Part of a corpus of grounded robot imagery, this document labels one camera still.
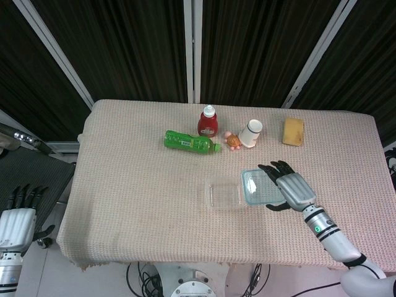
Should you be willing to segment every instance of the small toy figure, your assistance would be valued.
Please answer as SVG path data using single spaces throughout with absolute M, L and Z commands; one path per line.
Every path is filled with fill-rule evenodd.
M 230 131 L 226 131 L 224 133 L 224 142 L 230 146 L 231 150 L 237 149 L 239 150 L 241 148 L 241 142 L 239 141 L 239 138 L 237 135 L 232 134 Z

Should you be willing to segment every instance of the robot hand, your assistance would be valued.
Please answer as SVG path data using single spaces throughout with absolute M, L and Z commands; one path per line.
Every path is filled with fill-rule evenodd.
M 22 189 L 17 187 L 9 196 L 6 210 L 0 217 L 0 294 L 13 296 L 17 289 L 22 255 L 33 240 L 46 235 L 45 232 L 34 234 L 36 208 L 46 188 L 36 187 L 27 195 L 29 185 Z
M 396 276 L 385 273 L 341 232 L 322 207 L 316 207 L 316 195 L 301 175 L 284 161 L 271 162 L 272 166 L 259 165 L 278 186 L 286 202 L 267 205 L 270 210 L 294 209 L 303 213 L 304 221 L 324 249 L 337 262 L 349 270 L 341 277 L 341 286 L 351 297 L 396 297 Z

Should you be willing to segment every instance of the clear plastic box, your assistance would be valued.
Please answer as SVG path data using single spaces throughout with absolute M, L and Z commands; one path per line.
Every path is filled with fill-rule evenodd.
M 210 209 L 240 209 L 246 206 L 238 179 L 219 177 L 205 180 L 206 204 Z
M 243 170 L 242 185 L 248 205 L 279 204 L 285 201 L 278 187 L 261 169 Z

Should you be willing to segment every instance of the floor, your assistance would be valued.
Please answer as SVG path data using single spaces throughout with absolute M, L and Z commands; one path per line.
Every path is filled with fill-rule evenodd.
M 72 162 L 76 161 L 76 156 L 66 156 L 62 159 Z M 61 200 L 67 200 L 67 197 L 62 197 Z M 50 236 L 54 241 L 65 209 L 66 205 L 57 204 L 43 226 L 43 228 L 46 228 L 51 224 L 56 225 L 56 229 Z M 127 266 L 124 264 L 112 263 L 92 267 L 83 272 L 62 255 L 56 243 L 48 249 L 41 249 L 36 243 L 33 243 L 24 257 L 16 296 L 133 296 L 126 285 L 126 268 Z M 226 280 L 228 285 L 226 288 L 227 297 L 237 297 L 243 294 L 249 283 L 253 268 L 253 265 L 246 264 L 232 266 Z M 267 265 L 263 265 L 258 287 L 261 287 L 265 280 L 267 269 Z M 342 273 L 344 271 L 329 270 L 323 267 L 272 265 L 268 283 L 256 296 L 289 297 L 308 288 L 338 282 Z M 139 290 L 136 265 L 131 266 L 129 279 L 131 286 Z M 341 286 L 312 291 L 302 296 L 347 297 Z

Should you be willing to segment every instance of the green plastic bottle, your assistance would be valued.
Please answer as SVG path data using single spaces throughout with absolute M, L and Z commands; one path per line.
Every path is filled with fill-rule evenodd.
M 195 153 L 217 153 L 222 150 L 220 144 L 214 144 L 205 136 L 190 136 L 167 130 L 163 144 L 172 149 L 188 150 Z

